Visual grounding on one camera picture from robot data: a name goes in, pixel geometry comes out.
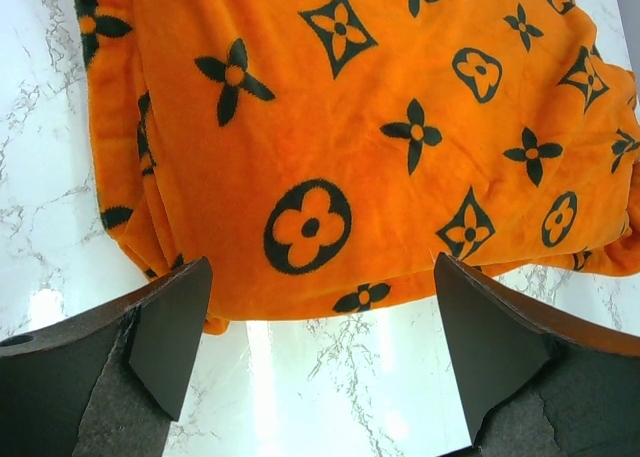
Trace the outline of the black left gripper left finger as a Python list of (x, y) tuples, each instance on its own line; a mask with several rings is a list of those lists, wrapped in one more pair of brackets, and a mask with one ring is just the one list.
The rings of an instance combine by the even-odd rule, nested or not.
[(2, 340), (2, 455), (162, 455), (185, 401), (212, 280), (201, 258)]

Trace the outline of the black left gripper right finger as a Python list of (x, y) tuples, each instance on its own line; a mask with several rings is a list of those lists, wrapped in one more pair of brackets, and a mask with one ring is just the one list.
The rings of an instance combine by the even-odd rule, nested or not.
[(446, 254), (437, 303), (470, 444), (462, 456), (636, 456), (639, 339)]

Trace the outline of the orange black patterned pillowcase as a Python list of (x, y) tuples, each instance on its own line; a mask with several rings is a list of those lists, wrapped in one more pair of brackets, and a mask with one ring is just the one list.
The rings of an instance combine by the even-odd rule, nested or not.
[(632, 73), (576, 0), (74, 0), (102, 223), (204, 329), (639, 270)]

